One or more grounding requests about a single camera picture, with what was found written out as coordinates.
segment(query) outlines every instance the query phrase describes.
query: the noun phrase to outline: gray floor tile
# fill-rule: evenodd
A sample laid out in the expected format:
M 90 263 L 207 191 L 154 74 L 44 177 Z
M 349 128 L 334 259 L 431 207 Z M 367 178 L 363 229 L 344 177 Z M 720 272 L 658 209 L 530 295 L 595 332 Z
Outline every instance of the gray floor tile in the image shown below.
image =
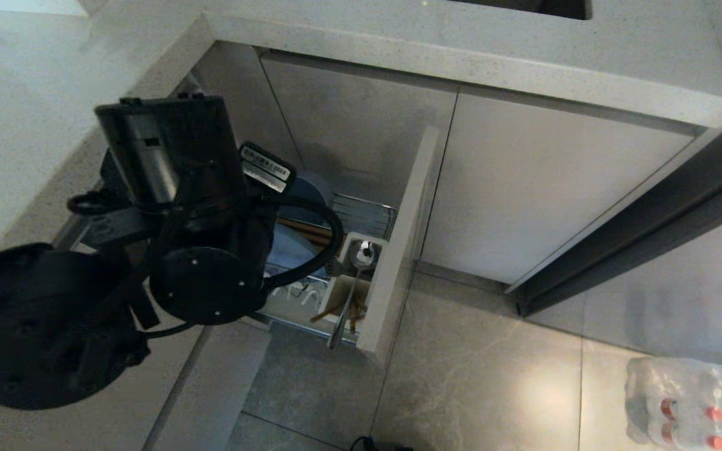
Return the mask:
M 225 451 L 336 451 L 337 449 L 256 417 L 241 414 Z
M 433 265 L 426 262 L 418 262 L 416 271 L 422 274 L 432 275 L 438 279 L 450 280 L 451 282 L 462 283 L 463 285 L 474 286 L 474 288 L 486 289 L 493 293 L 502 294 L 509 286 L 497 280 L 487 279 L 472 274 L 456 271 L 455 269 L 445 268 L 444 266 Z M 504 313 L 506 316 L 516 317 L 516 300 L 509 297 L 500 298 L 505 302 Z
M 369 434 L 384 369 L 288 326 L 273 326 L 272 336 L 244 411 L 341 448 Z
M 578 449 L 580 338 L 416 274 L 373 437 L 419 451 Z
M 581 382 L 581 448 L 600 451 L 661 450 L 653 443 L 640 445 L 628 437 L 625 419 L 625 366 L 645 354 L 584 340 Z

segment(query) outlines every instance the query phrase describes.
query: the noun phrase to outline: sticker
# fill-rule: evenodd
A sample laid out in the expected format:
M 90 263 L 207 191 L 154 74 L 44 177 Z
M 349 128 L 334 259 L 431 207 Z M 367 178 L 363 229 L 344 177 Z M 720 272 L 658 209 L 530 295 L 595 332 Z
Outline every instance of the sticker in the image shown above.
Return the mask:
M 278 165 L 278 163 L 275 163 L 269 158 L 264 157 L 262 154 L 255 152 L 248 146 L 243 146 L 241 148 L 241 158 L 247 160 L 247 162 L 250 162 L 255 166 L 258 166 L 258 168 L 269 172 L 269 174 L 272 174 L 273 176 L 278 177 L 281 180 L 288 180 L 289 176 L 291 175 L 291 171 L 289 171 L 289 169 L 285 168 L 284 166 Z
M 246 160 L 244 162 L 241 162 L 241 169 L 244 171 L 244 175 L 246 175 L 247 177 L 258 180 L 258 182 L 263 183 L 264 185 L 274 189 L 277 192 L 283 192 L 286 189 L 286 182 L 278 179 L 277 177 L 273 177 L 269 174 L 269 172 L 258 168 L 258 166 L 255 166 L 252 163 L 247 162 Z

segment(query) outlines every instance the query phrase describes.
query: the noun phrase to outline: water bottle pack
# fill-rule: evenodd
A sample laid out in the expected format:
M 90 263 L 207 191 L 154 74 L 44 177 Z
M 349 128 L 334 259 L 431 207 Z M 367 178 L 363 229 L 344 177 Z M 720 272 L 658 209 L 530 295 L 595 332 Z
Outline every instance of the water bottle pack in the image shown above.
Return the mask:
M 671 450 L 722 450 L 722 366 L 691 359 L 628 363 L 627 433 Z

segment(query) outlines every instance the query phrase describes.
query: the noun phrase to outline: spoon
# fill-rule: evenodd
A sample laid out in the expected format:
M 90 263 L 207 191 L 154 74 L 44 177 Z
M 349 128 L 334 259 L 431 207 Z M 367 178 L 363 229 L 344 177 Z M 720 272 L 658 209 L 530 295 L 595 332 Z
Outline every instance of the spoon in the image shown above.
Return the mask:
M 378 251 L 378 245 L 373 242 L 366 240 L 358 240 L 350 243 L 350 263 L 355 266 L 355 279 L 353 284 L 350 285 L 350 294 L 347 295 L 347 300 L 344 301 L 344 308 L 342 313 L 338 315 L 338 321 L 333 327 L 333 333 L 330 334 L 330 339 L 327 340 L 327 346 L 330 349 L 336 348 L 338 342 L 342 340 L 344 335 L 344 323 L 347 322 L 347 315 L 350 314 L 350 305 L 352 305 L 353 294 L 355 294 L 355 285 L 358 283 L 358 278 L 361 277 L 361 273 L 368 271 L 369 269 L 375 268 L 378 263 L 378 257 L 380 253 Z

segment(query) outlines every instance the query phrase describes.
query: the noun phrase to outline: metal rack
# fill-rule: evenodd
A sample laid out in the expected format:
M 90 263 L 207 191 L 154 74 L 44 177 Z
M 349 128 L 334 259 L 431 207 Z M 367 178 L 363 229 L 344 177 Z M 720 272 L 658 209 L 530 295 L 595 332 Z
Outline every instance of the metal rack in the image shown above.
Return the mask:
M 344 194 L 335 194 L 333 196 L 333 211 L 342 221 L 345 234 L 358 232 L 385 240 L 389 240 L 390 235 L 392 235 L 392 229 L 397 219 L 397 209 L 392 206 Z M 327 229 L 322 225 L 309 225 Z M 320 336 L 330 336 L 330 332 L 333 331 L 333 322 L 326 319 L 321 319 L 315 323 L 309 321 L 311 317 L 318 313 L 317 307 L 319 303 L 324 302 L 324 295 L 329 282 L 330 280 L 324 279 L 324 277 L 309 275 L 300 282 L 305 288 L 293 286 L 294 284 L 292 286 L 282 286 L 275 293 L 270 294 L 266 306 L 254 314 L 253 317 L 265 323 L 278 321 L 320 334 Z M 310 294 L 309 299 L 303 299 L 303 294 L 310 291 L 317 292 L 318 297 Z M 358 340 L 358 334 L 347 332 L 344 334 L 343 340 L 355 343 Z

